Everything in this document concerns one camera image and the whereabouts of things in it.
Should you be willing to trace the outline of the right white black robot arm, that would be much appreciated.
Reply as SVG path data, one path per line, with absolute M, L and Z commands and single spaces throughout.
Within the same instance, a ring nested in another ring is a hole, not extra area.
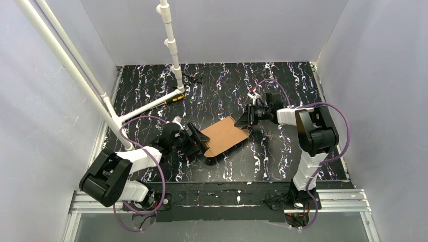
M 288 192 L 288 200 L 303 203 L 314 197 L 316 176 L 322 162 L 339 143 L 339 135 L 329 109 L 325 105 L 313 108 L 286 108 L 279 93 L 267 93 L 266 102 L 253 93 L 244 113 L 235 121 L 236 127 L 249 127 L 260 120 L 269 120 L 278 125 L 297 128 L 299 146 L 302 150 L 298 170 Z

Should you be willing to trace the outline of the aluminium rail frame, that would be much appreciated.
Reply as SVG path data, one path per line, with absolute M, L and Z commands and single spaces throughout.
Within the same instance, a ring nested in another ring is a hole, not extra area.
M 183 124 L 202 130 L 231 116 L 238 118 L 249 102 L 247 92 L 285 91 L 285 103 L 305 105 L 322 100 L 310 62 L 183 64 L 185 74 L 202 76 L 202 84 L 186 85 L 183 100 L 147 111 L 133 121 L 128 136 L 147 145 L 165 120 L 180 116 Z M 312 216 L 295 210 L 272 210 L 262 201 L 269 193 L 287 192 L 301 150 L 295 127 L 262 121 L 250 136 L 215 157 L 186 157 L 180 151 L 162 163 L 172 208 L 146 218 L 122 203 L 105 208 L 77 192 L 65 241 L 371 241 L 371 209 L 365 192 L 352 184 L 342 161 L 323 166 L 317 183 L 320 210 Z

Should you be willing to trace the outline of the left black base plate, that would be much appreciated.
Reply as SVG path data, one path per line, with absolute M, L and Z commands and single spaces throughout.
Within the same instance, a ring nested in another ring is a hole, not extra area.
M 169 211 L 172 208 L 172 195 L 166 193 L 164 199 L 161 199 L 161 193 L 149 193 L 142 202 L 130 201 L 128 204 L 137 211 L 152 211 L 159 204 L 158 211 Z

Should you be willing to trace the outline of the brown cardboard box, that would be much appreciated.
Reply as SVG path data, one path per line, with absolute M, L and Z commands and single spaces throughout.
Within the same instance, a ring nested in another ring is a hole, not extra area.
M 201 131 L 210 138 L 206 142 L 208 148 L 204 152 L 205 157 L 216 157 L 249 138 L 249 130 L 235 127 L 234 124 L 235 120 L 228 116 Z

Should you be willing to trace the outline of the white PVC pipe frame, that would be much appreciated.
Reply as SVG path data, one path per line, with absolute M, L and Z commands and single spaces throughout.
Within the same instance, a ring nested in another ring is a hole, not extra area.
M 165 40 L 165 45 L 168 47 L 173 58 L 171 70 L 176 77 L 177 88 L 173 92 L 123 116 L 117 116 L 108 93 L 103 89 L 100 83 L 103 77 L 107 79 L 113 78 L 116 67 L 111 58 L 109 57 L 107 60 L 106 70 L 92 70 L 93 63 L 87 63 L 85 61 L 85 58 L 81 55 L 79 49 L 60 23 L 60 12 L 54 12 L 47 1 L 19 0 L 15 3 L 60 61 L 62 66 L 81 87 L 110 130 L 116 135 L 127 151 L 134 150 L 134 146 L 126 134 L 123 133 L 122 124 L 184 93 L 182 71 L 178 61 L 178 50 L 176 40 L 173 36 L 170 5 L 167 1 L 161 1 L 156 11 L 161 15 L 166 27 L 167 39 Z

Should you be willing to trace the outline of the black pliers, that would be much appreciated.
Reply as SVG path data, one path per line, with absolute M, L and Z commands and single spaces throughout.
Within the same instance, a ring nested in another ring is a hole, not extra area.
M 183 83 L 184 85 L 196 85 L 196 84 L 202 84 L 202 76 L 196 76 L 194 75 L 188 75 L 188 74 L 183 74 L 183 76 L 185 77 L 185 82 Z

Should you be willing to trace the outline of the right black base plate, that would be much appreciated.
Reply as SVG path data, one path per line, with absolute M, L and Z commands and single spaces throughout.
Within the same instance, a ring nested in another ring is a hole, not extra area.
M 319 194 L 314 192 L 312 196 L 314 199 L 306 191 L 299 191 L 296 195 L 291 191 L 275 192 L 266 195 L 262 202 L 272 210 L 303 210 L 309 207 L 312 210 L 315 205 L 321 209 Z

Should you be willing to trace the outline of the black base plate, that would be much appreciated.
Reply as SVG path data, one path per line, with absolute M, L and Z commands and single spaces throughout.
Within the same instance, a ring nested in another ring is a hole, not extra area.
M 312 210 L 315 205 L 321 209 L 319 194 L 314 192 L 312 196 L 314 199 L 306 191 L 299 191 L 296 195 L 291 191 L 275 192 L 266 195 L 262 202 L 272 210 L 303 210 L 309 207 Z
M 172 195 L 166 193 L 164 199 L 161 199 L 161 193 L 149 193 L 142 202 L 130 201 L 128 204 L 137 211 L 152 211 L 159 204 L 158 211 L 169 211 L 172 208 Z

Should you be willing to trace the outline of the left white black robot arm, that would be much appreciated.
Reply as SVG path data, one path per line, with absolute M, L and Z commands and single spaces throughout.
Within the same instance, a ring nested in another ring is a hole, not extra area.
M 150 146 L 114 152 L 102 150 L 79 182 L 79 189 L 105 207 L 115 202 L 137 203 L 141 210 L 154 208 L 154 191 L 141 181 L 128 179 L 133 173 L 155 167 L 171 152 L 178 150 L 186 156 L 204 153 L 210 138 L 192 123 L 183 128 L 178 121 L 167 122 L 161 135 Z

